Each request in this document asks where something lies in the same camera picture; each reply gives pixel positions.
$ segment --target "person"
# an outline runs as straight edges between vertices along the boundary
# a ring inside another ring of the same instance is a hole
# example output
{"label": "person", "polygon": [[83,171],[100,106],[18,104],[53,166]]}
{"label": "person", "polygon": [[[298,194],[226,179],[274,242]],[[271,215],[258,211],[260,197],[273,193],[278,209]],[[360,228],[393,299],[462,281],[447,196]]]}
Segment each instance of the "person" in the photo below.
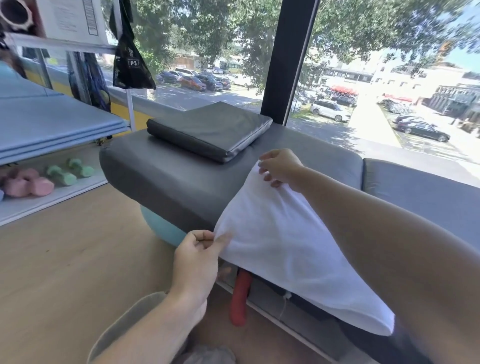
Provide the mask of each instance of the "person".
{"label": "person", "polygon": [[[302,165],[289,149],[259,162],[264,180],[305,196],[343,254],[436,364],[480,358],[480,254],[400,207]],[[169,363],[201,320],[229,237],[192,231],[175,252],[167,298],[95,364]]]}

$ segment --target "white cloth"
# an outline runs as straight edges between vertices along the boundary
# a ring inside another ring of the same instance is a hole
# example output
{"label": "white cloth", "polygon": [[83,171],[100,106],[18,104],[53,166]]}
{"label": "white cloth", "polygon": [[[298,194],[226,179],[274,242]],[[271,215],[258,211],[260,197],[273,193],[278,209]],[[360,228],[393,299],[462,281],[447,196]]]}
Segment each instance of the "white cloth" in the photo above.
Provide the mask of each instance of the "white cloth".
{"label": "white cloth", "polygon": [[215,233],[232,232],[221,257],[363,330],[391,335],[394,314],[360,278],[303,195],[272,188],[255,165]]}

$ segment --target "sky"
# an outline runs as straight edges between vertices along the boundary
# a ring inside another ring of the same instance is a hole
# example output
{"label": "sky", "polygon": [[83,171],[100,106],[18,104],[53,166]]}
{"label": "sky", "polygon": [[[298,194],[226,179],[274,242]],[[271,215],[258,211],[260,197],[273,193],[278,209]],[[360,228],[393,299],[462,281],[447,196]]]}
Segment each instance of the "sky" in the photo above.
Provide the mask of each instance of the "sky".
{"label": "sky", "polygon": [[[465,7],[464,14],[459,17],[457,24],[466,23],[470,17],[473,17],[474,22],[480,23],[480,5],[476,6],[476,3],[478,1],[474,1]],[[465,49],[454,49],[445,58],[445,61],[480,73],[480,53],[467,53]]]}

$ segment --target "black window mullion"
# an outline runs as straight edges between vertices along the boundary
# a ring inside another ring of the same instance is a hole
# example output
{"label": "black window mullion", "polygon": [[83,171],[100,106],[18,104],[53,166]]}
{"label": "black window mullion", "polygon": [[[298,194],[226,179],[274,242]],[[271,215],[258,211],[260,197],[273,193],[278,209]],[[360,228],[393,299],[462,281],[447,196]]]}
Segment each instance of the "black window mullion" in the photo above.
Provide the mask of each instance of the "black window mullion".
{"label": "black window mullion", "polygon": [[283,0],[268,69],[262,115],[285,125],[320,0]]}

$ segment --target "sidewalk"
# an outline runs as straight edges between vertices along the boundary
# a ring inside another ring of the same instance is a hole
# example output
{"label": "sidewalk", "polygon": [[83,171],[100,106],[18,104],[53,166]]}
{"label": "sidewalk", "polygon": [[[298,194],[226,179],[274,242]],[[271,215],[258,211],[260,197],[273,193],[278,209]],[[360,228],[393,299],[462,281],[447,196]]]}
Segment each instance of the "sidewalk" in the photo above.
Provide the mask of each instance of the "sidewalk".
{"label": "sidewalk", "polygon": [[438,115],[436,111],[425,105],[417,105],[417,113],[426,120],[431,120],[438,125],[439,129],[450,134],[450,143],[460,150],[463,154],[470,157],[475,163],[480,164],[480,139],[474,137],[456,126],[450,125],[452,118],[449,116]]}
{"label": "sidewalk", "polygon": [[375,103],[375,98],[369,95],[360,95],[357,104],[348,124],[349,127],[355,129],[355,136],[401,148],[390,124]]}

